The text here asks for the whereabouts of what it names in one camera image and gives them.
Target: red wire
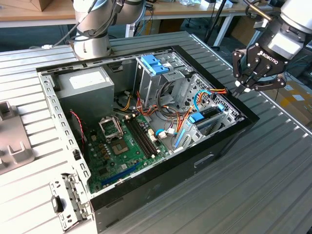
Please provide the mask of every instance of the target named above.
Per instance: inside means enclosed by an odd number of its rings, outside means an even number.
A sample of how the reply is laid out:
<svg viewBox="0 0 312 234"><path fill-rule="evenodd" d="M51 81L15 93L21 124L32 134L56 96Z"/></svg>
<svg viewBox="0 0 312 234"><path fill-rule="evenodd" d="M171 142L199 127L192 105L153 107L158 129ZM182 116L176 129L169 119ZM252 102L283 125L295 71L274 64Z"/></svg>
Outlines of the red wire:
<svg viewBox="0 0 312 234"><path fill-rule="evenodd" d="M80 130L81 130L82 148L83 148L83 145L84 145L84 138L83 138L83 135L84 135L84 133L83 133L83 130L82 130L81 120L80 120L80 118L78 117L78 115L76 115L76 113L75 113L75 112L70 111L70 113L72 113L72 114L76 117L76 119L77 119L77 121L78 121L78 123L79 123Z"/></svg>

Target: slotted metal surface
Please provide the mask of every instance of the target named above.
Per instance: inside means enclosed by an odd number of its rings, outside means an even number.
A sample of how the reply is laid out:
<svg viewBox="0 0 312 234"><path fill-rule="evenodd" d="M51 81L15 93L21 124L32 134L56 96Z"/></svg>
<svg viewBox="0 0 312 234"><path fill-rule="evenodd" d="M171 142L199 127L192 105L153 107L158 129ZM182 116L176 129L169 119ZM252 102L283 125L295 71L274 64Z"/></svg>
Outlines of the slotted metal surface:
<svg viewBox="0 0 312 234"><path fill-rule="evenodd" d="M230 66L186 32L112 40L116 54L176 44L234 89ZM62 233L48 182L70 165L35 67L75 60L68 46L0 53L0 100L18 107L36 156L0 176L1 233ZM306 233L312 225L311 135L262 94L240 99L260 121L230 153L104 233ZM70 233L96 233L95 224Z"/></svg>

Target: white connector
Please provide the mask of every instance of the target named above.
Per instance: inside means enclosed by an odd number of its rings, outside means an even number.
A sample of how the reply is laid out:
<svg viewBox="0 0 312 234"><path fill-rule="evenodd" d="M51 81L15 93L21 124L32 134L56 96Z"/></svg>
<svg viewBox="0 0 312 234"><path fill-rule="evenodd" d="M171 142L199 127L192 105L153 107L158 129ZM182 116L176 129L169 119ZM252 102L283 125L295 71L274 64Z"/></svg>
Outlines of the white connector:
<svg viewBox="0 0 312 234"><path fill-rule="evenodd" d="M48 49L51 49L52 47L53 47L53 45L43 45L41 48L48 50Z"/></svg>
<svg viewBox="0 0 312 234"><path fill-rule="evenodd" d="M158 134L159 138L160 139L163 139L163 138L166 138L167 137L167 134L165 133L165 131L162 131Z"/></svg>

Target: ram slot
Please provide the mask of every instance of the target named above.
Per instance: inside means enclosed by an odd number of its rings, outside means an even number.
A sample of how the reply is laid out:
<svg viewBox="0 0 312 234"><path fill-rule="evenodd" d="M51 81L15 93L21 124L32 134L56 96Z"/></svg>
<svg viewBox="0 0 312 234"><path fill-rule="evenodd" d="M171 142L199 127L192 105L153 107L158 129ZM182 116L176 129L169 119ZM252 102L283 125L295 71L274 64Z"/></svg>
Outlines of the ram slot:
<svg viewBox="0 0 312 234"><path fill-rule="evenodd" d="M125 124L136 142L139 144L140 148L144 151L147 158L151 158L152 155L157 154L155 146L150 142L135 119L128 120Z"/></svg>

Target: motherboard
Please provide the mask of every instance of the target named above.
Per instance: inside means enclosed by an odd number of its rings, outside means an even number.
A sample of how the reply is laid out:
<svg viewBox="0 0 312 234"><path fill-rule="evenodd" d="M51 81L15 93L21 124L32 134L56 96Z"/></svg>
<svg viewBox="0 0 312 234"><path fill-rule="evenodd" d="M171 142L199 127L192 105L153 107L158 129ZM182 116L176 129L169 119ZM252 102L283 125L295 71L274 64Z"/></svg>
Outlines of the motherboard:
<svg viewBox="0 0 312 234"><path fill-rule="evenodd" d="M105 126L101 121L100 126L85 133L91 193L169 155L166 147L151 134L153 130L144 116L108 119L111 120Z"/></svg>

